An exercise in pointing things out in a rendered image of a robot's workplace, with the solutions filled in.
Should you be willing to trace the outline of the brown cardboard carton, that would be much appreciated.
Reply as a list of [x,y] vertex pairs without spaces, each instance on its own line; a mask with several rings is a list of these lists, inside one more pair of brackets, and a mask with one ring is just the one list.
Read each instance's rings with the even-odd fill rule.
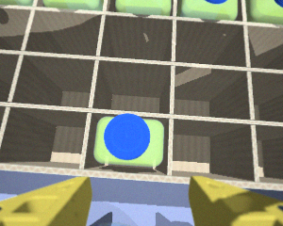
[[[237,22],[176,17],[178,4],[0,5],[0,170],[283,190],[283,24],[247,23],[245,0]],[[163,124],[159,166],[94,159],[98,121],[121,114]]]

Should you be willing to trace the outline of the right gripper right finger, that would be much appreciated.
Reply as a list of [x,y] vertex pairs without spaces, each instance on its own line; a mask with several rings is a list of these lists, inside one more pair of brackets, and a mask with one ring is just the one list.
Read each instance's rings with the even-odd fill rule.
[[194,226],[283,226],[283,201],[204,176],[191,176]]

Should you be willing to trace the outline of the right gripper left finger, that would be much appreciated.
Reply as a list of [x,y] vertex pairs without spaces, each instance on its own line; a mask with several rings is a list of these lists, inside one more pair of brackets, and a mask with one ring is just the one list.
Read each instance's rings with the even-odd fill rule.
[[0,226],[86,226],[92,204],[89,176],[0,201]]

